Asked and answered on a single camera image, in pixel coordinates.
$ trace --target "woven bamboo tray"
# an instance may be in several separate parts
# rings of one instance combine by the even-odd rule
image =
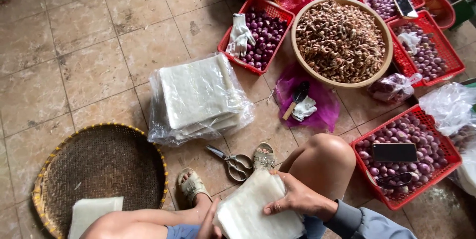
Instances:
[[[41,221],[68,236],[72,208],[83,198],[124,196],[122,210],[162,208],[167,164],[143,131],[120,123],[85,127],[61,142],[43,164],[32,193]]]

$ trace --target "scissors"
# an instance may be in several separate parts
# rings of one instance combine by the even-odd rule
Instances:
[[[205,147],[208,150],[212,151],[217,156],[221,157],[227,163],[228,175],[230,177],[232,177],[235,181],[246,181],[246,179],[248,178],[248,175],[246,174],[246,172],[244,170],[251,169],[253,167],[253,161],[251,160],[251,158],[249,158],[248,156],[246,156],[244,154],[227,155],[224,152],[218,150],[217,148],[211,146],[210,144],[206,145]],[[235,161],[236,164],[240,164],[242,167],[244,167],[244,169],[243,170],[239,169],[236,165],[231,163],[231,160]],[[234,169],[236,172],[238,172],[238,174],[240,176],[242,175],[243,177],[236,178],[231,173],[231,169]]]

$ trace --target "beige sandal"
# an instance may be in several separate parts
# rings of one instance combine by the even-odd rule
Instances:
[[[265,153],[262,149],[265,149],[271,153]],[[255,153],[253,155],[253,169],[274,169],[275,166],[275,156],[274,151],[271,145],[262,142],[256,147]]]
[[[181,183],[183,176],[185,174],[188,174],[189,171],[193,171],[192,175],[188,177],[188,179],[184,182]],[[199,193],[204,193],[208,196],[210,201],[213,201],[211,199],[210,194],[207,192],[207,189],[205,188],[205,184],[203,184],[202,179],[200,176],[191,168],[185,168],[183,169],[179,174],[178,174],[178,186],[180,187],[180,190],[182,193],[185,195],[185,198],[187,201],[190,203],[191,206],[194,197],[199,194]]]

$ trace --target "smartphone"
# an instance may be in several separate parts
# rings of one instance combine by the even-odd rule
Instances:
[[[417,146],[414,143],[374,143],[374,161],[377,162],[416,162]]]
[[[403,18],[418,18],[418,13],[415,11],[409,0],[393,0],[393,2]]]

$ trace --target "hand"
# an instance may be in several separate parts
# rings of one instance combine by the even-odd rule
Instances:
[[[266,215],[292,210],[300,214],[317,216],[323,222],[327,222],[336,214],[336,202],[314,192],[293,175],[276,170],[271,170],[270,173],[279,175],[284,182],[286,195],[266,205],[263,209]]]
[[[196,239],[220,239],[221,230],[217,226],[213,225],[212,221],[215,217],[215,212],[217,211],[217,205],[220,202],[220,199],[217,198],[211,204],[210,209],[203,220],[202,226],[200,227],[199,233],[197,234]]]

